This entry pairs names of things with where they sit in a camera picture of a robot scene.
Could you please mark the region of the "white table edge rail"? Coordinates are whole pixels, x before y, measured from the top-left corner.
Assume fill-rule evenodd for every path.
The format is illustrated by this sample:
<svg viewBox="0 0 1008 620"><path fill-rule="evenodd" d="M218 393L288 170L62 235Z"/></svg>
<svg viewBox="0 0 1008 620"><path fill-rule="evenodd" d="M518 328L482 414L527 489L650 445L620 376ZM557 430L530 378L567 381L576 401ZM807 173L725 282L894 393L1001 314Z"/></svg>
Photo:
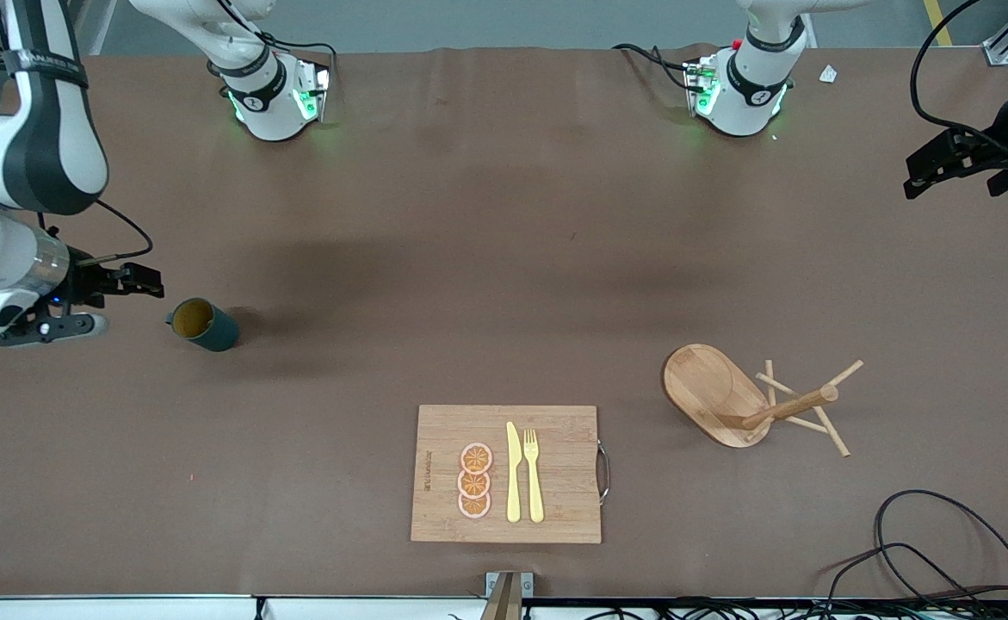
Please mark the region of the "white table edge rail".
<svg viewBox="0 0 1008 620"><path fill-rule="evenodd" d="M475 597L0 597L0 620L481 620ZM530 598L516 620L1008 620L982 603L873 598Z"/></svg>

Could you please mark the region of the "yellow plastic knife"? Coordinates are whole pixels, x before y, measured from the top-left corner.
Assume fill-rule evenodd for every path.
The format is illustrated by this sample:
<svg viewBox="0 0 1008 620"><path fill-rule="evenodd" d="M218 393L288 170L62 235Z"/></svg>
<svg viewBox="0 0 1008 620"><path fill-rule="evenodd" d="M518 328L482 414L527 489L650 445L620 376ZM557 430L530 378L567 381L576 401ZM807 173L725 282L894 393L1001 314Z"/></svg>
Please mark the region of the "yellow plastic knife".
<svg viewBox="0 0 1008 620"><path fill-rule="evenodd" d="M518 470L523 463L523 444L518 436L518 429L512 421L507 421L506 432L508 441L508 494L507 519L509 523L518 523L521 519L521 499L518 481Z"/></svg>

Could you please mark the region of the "wooden mug tree stand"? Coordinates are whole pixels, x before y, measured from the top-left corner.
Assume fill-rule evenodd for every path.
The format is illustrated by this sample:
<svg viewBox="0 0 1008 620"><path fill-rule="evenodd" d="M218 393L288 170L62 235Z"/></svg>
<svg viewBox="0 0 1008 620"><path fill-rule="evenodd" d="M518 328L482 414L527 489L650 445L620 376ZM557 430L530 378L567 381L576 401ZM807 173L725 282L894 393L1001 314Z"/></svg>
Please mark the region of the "wooden mug tree stand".
<svg viewBox="0 0 1008 620"><path fill-rule="evenodd" d="M850 456L824 406L838 399L838 386L864 366L857 360L814 391L800 394L776 380L774 364L751 378L724 352L694 343L665 360L662 385L672 405L721 446L756 446L772 426L787 421L828 436L841 456Z"/></svg>

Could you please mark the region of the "dark green cup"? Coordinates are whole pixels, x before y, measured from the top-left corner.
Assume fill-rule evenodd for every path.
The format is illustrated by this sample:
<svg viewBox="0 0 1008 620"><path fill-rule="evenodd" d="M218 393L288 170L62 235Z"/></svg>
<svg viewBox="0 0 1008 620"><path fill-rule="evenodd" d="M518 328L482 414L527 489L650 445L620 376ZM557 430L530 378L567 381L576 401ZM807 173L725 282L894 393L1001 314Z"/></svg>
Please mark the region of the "dark green cup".
<svg viewBox="0 0 1008 620"><path fill-rule="evenodd" d="M165 324L182 340L211 352L225 352L239 339L239 326L226 311L208 299L194 297L166 314Z"/></svg>

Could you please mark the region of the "wooden cutting board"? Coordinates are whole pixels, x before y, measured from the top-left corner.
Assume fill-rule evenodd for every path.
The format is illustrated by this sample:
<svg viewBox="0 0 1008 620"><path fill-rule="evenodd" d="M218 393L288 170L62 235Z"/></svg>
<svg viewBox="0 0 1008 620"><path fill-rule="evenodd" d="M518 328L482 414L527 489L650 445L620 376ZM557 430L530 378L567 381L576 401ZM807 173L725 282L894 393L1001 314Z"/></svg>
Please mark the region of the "wooden cutting board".
<svg viewBox="0 0 1008 620"><path fill-rule="evenodd" d="M508 441L512 421L523 444L535 429L544 521L529 514L528 464L518 470L521 519L507 519ZM470 443L492 448L487 474L461 471ZM410 538L416 543L599 544L603 491L597 479L598 423L594 406L421 405Z"/></svg>

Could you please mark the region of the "yellow plastic fork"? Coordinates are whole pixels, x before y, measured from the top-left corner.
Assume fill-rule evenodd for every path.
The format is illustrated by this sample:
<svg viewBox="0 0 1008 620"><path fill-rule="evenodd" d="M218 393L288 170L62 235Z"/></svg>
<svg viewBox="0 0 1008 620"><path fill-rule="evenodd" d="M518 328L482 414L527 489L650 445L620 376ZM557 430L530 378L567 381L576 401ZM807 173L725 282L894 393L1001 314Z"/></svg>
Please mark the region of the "yellow plastic fork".
<svg viewBox="0 0 1008 620"><path fill-rule="evenodd" d="M529 476L529 514L532 522L540 524L546 518L546 509L541 491L541 480L538 470L540 445L535 429L524 429L523 454L528 464Z"/></svg>

